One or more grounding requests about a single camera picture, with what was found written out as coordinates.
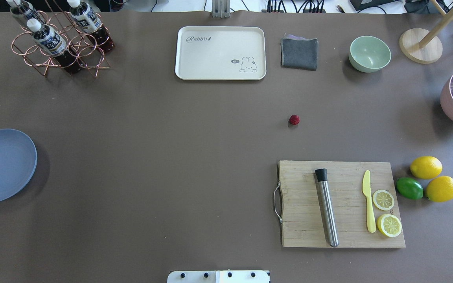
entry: stainless steel muddler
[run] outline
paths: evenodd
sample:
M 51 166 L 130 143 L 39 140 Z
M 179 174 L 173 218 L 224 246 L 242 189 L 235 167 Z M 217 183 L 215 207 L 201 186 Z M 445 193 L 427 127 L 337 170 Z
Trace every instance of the stainless steel muddler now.
M 326 168 L 316 170 L 316 177 L 320 187 L 320 199 L 324 206 L 324 214 L 326 219 L 326 232 L 330 241 L 330 246 L 338 247 L 338 233 L 335 225 L 335 217 L 333 215 L 333 206 L 331 205 L 330 189 L 328 188 L 328 175 Z

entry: bottle label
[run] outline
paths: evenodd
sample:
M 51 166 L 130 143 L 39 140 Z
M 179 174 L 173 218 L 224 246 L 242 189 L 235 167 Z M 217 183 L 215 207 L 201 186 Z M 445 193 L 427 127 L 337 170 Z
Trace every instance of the bottle label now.
M 50 33 L 45 38 L 36 40 L 36 42 L 38 42 L 38 44 L 52 56 L 60 55 L 68 47 L 68 44 L 64 38 L 52 27 L 50 28 Z
M 85 33 L 93 33 L 101 27 L 101 20 L 89 4 L 87 4 L 87 11 L 85 13 L 78 16 L 71 16 Z
M 44 24 L 45 22 L 41 19 L 38 12 L 34 9 L 33 5 L 29 2 L 27 2 L 27 5 L 29 5 L 29 9 L 23 11 L 23 14 L 11 13 L 11 15 L 20 23 L 20 25 L 25 28 L 27 28 L 27 21 L 29 21 L 31 18 L 35 18 L 36 20 Z

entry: lemon slice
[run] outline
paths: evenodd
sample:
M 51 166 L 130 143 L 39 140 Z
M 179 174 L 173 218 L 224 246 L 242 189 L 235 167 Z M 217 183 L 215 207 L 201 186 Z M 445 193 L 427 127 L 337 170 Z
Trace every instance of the lemon slice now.
M 377 227 L 381 233 L 388 237 L 396 237 L 401 233 L 401 221 L 392 214 L 380 215 L 377 219 Z
M 386 190 L 378 190 L 372 197 L 375 206 L 382 211 L 390 211 L 394 207 L 394 197 Z

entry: plate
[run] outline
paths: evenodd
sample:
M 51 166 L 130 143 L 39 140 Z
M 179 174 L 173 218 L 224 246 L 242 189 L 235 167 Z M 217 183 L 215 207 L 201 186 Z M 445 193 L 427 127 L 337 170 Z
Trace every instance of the plate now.
M 259 80 L 266 70 L 265 34 L 258 27 L 183 27 L 175 73 L 180 79 Z
M 36 147 L 29 136 L 19 130 L 0 130 L 0 201 L 29 183 L 37 162 Z

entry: blue plate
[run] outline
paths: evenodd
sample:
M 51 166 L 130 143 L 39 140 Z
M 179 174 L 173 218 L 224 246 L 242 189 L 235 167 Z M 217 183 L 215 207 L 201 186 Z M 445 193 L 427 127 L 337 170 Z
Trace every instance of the blue plate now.
M 0 201 L 29 183 L 37 162 L 36 147 L 29 136 L 19 130 L 0 130 Z

